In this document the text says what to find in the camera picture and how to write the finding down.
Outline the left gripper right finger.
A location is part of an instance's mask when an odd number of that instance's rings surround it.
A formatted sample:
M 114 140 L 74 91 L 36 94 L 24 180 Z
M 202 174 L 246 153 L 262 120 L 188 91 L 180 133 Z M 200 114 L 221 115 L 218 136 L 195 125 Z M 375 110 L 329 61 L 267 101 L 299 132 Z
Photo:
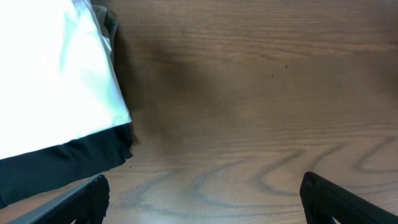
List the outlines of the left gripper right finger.
M 397 215 L 314 172 L 304 174 L 300 198 L 308 224 L 397 224 Z

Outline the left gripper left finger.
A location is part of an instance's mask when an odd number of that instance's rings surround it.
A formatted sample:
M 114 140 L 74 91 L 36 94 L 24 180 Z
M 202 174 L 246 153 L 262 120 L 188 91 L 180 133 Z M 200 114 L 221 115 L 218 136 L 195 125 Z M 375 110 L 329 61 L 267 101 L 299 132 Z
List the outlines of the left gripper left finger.
M 101 224 L 109 206 L 109 192 L 107 178 L 97 174 L 7 224 Z

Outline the white t-shirt with pixel logo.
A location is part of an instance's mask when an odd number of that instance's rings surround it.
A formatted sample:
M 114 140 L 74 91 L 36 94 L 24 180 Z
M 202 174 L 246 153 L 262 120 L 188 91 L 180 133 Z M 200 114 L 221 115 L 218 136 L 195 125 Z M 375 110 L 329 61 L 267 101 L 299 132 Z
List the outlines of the white t-shirt with pixel logo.
M 89 1 L 1 2 L 1 157 L 131 121 Z

